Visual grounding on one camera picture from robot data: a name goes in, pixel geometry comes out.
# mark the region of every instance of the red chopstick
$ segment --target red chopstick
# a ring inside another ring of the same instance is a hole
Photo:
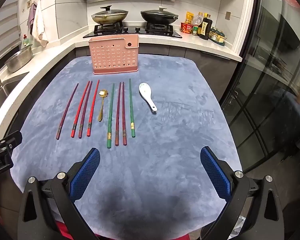
[[[127,145],[126,113],[124,108],[124,82],[122,83],[122,140],[123,140],[123,145]]]
[[[118,91],[118,104],[117,104],[117,119],[115,123],[115,145],[119,145],[119,112],[120,112],[120,90],[121,90],[121,82],[119,84]]]
[[[84,103],[83,112],[82,112],[82,116],[81,116],[81,123],[80,123],[80,128],[79,128],[79,138],[80,139],[82,138],[82,130],[83,130],[84,117],[86,115],[86,110],[87,110],[87,105],[88,105],[88,100],[89,100],[91,86],[92,86],[92,81],[91,81],[90,86],[89,86],[88,94],[87,94],[87,97],[86,97],[86,101]]]
[[[79,119],[79,115],[80,115],[80,111],[81,111],[83,99],[84,99],[84,96],[86,95],[86,92],[87,92],[89,83],[90,83],[90,81],[88,81],[88,84],[87,84],[87,86],[86,86],[86,88],[85,88],[85,90],[84,90],[84,92],[83,92],[83,95],[82,95],[80,104],[79,104],[79,106],[78,106],[78,111],[77,111],[77,114],[76,114],[76,116],[75,116],[74,123],[73,123],[73,127],[72,127],[72,131],[71,131],[71,137],[72,137],[72,138],[74,138],[75,129],[77,128],[77,123],[78,123],[78,119]]]
[[[70,103],[71,103],[71,101],[72,101],[72,98],[73,98],[74,93],[75,93],[75,91],[77,90],[77,87],[78,87],[78,86],[79,86],[79,83],[75,86],[75,88],[74,88],[74,90],[73,90],[73,92],[72,92],[72,95],[71,95],[71,97],[70,97],[70,99],[69,99],[69,102],[68,102],[68,104],[67,104],[67,106],[66,106],[65,112],[63,113],[63,116],[62,116],[62,119],[61,119],[61,122],[60,122],[60,125],[59,125],[59,129],[58,129],[58,132],[57,132],[57,136],[56,136],[56,139],[57,139],[57,140],[60,138],[61,129],[62,129],[63,123],[64,123],[64,121],[65,121],[66,114],[67,114],[67,112],[68,112],[68,108],[69,108],[69,106],[70,106]]]
[[[96,96],[97,96],[97,93],[98,93],[99,82],[100,82],[100,79],[98,79],[98,83],[97,83],[97,86],[96,86],[96,90],[94,92],[93,101],[92,101],[92,105],[91,105],[90,117],[89,117],[89,123],[88,123],[88,130],[87,130],[87,136],[88,137],[90,137],[90,135],[91,135],[91,126],[92,126],[94,103],[96,101]]]

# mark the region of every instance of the pink utensil holder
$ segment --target pink utensil holder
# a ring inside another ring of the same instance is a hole
[[[138,71],[138,34],[93,37],[89,48],[95,75]]]

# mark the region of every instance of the metal bolt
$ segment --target metal bolt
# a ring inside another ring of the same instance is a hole
[[[269,176],[269,175],[267,175],[267,176],[266,176],[266,180],[269,181],[269,182],[271,182],[271,181],[272,181],[272,177]]]
[[[241,171],[236,171],[234,174],[235,174],[236,177],[238,177],[238,178],[242,178],[242,177],[243,177],[243,173],[242,173]]]
[[[65,176],[66,176],[66,174],[64,172],[60,172],[60,173],[58,173],[57,178],[63,179]]]
[[[35,181],[35,177],[30,177],[30,178],[28,179],[28,182],[29,182],[29,183],[34,183],[34,181]]]

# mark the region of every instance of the black wok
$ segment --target black wok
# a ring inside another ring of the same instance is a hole
[[[168,25],[178,19],[178,15],[164,11],[166,8],[159,7],[159,10],[141,11],[142,18],[152,24]]]

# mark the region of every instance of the gold spoon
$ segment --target gold spoon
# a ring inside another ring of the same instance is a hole
[[[100,113],[99,113],[99,117],[98,117],[98,120],[99,122],[101,122],[102,118],[103,118],[103,103],[105,101],[105,97],[108,95],[108,91],[103,89],[99,92],[99,95],[101,96],[102,98],[102,106],[101,106],[101,109],[100,109]]]

